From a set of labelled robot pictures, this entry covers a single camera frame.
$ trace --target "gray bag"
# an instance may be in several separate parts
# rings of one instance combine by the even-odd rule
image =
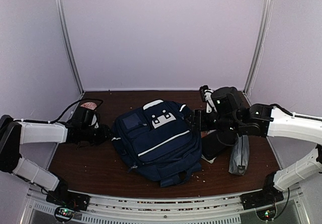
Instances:
[[[250,157],[250,145],[248,136],[243,135],[237,138],[230,155],[229,172],[235,175],[246,173]]]

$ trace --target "brown wooden table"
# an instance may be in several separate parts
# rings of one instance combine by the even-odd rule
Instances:
[[[187,104],[191,109],[204,108],[196,91],[87,92],[85,97],[100,98],[101,123],[111,126],[114,119],[147,102],[163,99]],[[201,160],[202,171],[180,186],[160,188],[121,161],[110,141],[76,150],[74,144],[61,144],[49,170],[63,177],[71,190],[124,197],[175,198],[213,196],[260,189],[267,174],[279,170],[275,156],[265,138],[250,138],[250,162],[244,176],[228,172],[230,149],[213,164]]]

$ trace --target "black mount bracket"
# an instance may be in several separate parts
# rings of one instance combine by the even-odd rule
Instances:
[[[48,191],[46,201],[74,211],[86,211],[90,202],[90,196],[68,191],[67,181],[59,176],[57,177],[59,178],[59,183],[54,191]]]
[[[271,205],[284,200],[283,192],[274,188],[275,174],[276,172],[273,172],[266,177],[262,190],[240,196],[244,210]]]

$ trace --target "backpack handle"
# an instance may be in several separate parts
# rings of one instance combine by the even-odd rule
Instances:
[[[181,179],[179,174],[175,174],[168,178],[162,179],[160,181],[160,187],[168,187],[171,185],[182,185],[190,179],[193,172],[200,171],[200,170],[201,170],[201,164],[197,162],[192,167],[185,170],[186,176],[184,179]]]

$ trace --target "lavender wall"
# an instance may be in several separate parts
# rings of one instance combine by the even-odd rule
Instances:
[[[264,54],[251,90],[252,103],[279,103],[290,111],[322,116],[322,0],[274,0]],[[271,138],[284,167],[315,144]],[[321,223],[322,175],[301,183],[313,223]]]
[[[53,119],[79,98],[55,0],[0,0],[0,115]],[[22,146],[44,166],[53,144]],[[28,184],[0,172],[1,223],[18,223]]]
[[[264,0],[63,0],[85,90],[243,89]]]

